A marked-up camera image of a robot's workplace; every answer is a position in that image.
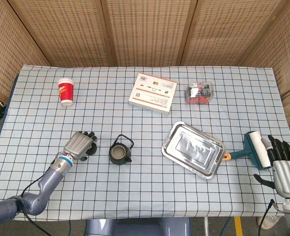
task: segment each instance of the checkered tablecloth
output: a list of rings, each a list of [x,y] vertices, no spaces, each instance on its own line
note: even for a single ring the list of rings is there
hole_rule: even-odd
[[[129,105],[139,72],[179,83],[168,116]],[[69,107],[59,101],[62,77],[75,82]],[[186,104],[188,82],[205,80],[216,90],[210,104]],[[75,163],[36,220],[252,216],[262,215],[272,198],[282,203],[253,177],[257,173],[271,180],[271,170],[259,171],[250,159],[222,162],[215,177],[205,180],[164,157],[162,143],[177,121],[222,140],[227,151],[241,150],[243,134],[254,130],[290,143],[271,68],[24,66],[0,134],[0,200],[21,194],[82,130],[96,133],[96,154]],[[121,133],[135,146],[131,164],[117,166],[108,152]],[[37,184],[30,191],[37,193]]]

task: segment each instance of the stainless steel tray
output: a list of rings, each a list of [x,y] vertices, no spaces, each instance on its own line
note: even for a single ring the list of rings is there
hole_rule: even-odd
[[[161,150],[172,161],[209,179],[216,174],[226,148],[222,142],[180,121],[174,124]]]

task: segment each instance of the white cardboard box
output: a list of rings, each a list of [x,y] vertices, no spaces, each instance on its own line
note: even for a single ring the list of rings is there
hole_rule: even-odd
[[[129,104],[168,115],[177,82],[139,73],[129,97]]]

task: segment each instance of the red paper cup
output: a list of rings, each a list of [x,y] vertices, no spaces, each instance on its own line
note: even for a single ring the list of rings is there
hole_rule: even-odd
[[[58,88],[60,90],[61,103],[63,106],[72,105],[74,94],[74,83],[70,78],[61,78],[58,80]]]

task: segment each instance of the white roller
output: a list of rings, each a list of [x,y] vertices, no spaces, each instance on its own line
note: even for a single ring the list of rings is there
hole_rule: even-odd
[[[252,144],[255,148],[255,151],[258,155],[258,159],[263,168],[271,166],[271,163],[268,159],[267,151],[264,144],[261,141],[261,134],[258,131],[252,132],[249,134]]]

